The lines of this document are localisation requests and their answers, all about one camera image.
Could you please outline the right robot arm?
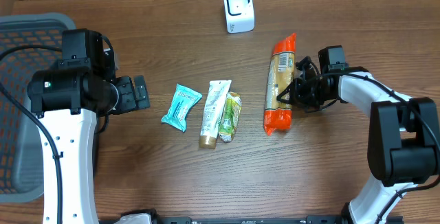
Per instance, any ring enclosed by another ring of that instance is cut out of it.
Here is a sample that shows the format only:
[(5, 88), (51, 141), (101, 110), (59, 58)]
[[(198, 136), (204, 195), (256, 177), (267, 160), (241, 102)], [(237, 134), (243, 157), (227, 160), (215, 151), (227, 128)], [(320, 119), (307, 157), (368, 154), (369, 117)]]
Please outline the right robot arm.
[(402, 223), (389, 214), (409, 192), (439, 185), (439, 118), (435, 102), (412, 98), (383, 85), (363, 67), (346, 62), (342, 46), (295, 64), (299, 77), (276, 99), (306, 112), (350, 103), (369, 118), (367, 161), (371, 171), (360, 193), (338, 216), (308, 216), (308, 223)]

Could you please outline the teal wet wipes pack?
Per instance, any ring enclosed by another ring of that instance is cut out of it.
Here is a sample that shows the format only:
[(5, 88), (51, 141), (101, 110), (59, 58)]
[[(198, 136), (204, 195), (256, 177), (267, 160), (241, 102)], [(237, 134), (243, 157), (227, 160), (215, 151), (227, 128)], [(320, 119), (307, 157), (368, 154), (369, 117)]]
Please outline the teal wet wipes pack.
[(161, 123), (169, 124), (184, 133), (186, 131), (186, 117), (201, 98), (201, 93), (177, 84), (168, 113), (162, 117)]

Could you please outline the green tea packet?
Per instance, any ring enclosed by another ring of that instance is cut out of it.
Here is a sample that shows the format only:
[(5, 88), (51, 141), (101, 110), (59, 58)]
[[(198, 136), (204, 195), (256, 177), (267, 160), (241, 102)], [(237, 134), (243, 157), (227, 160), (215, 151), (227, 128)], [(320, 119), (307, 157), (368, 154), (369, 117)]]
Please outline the green tea packet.
[(241, 96), (235, 92), (227, 94), (221, 123), (219, 126), (219, 137), (226, 143), (234, 139), (241, 114)]

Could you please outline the white cream tube gold cap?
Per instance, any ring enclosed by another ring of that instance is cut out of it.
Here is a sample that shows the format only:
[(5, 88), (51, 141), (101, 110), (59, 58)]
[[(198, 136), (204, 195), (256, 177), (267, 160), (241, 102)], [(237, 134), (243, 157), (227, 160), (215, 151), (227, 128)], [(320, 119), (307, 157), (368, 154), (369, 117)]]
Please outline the white cream tube gold cap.
[(203, 109), (199, 138), (200, 148), (216, 148), (219, 125), (231, 83), (231, 80), (210, 81), (208, 95)]

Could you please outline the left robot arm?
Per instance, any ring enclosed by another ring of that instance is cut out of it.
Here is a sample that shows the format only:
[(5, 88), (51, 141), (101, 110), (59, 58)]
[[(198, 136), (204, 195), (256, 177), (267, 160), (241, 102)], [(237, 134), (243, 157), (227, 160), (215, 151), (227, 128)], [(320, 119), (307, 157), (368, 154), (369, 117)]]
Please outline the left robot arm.
[(61, 58), (27, 87), (43, 153), (44, 223), (98, 223), (94, 199), (100, 117), (150, 106), (143, 76), (116, 76), (109, 39), (87, 29), (62, 33)]

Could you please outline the spaghetti pack with red ends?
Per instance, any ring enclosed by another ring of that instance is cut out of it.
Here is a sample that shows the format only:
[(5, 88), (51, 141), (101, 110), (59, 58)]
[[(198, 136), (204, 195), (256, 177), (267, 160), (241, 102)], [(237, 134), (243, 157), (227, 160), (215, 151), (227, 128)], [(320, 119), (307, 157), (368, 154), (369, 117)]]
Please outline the spaghetti pack with red ends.
[(267, 135), (288, 131), (292, 125), (292, 106), (277, 97), (292, 83), (296, 52), (296, 33), (279, 41), (272, 50), (267, 77), (263, 128)]

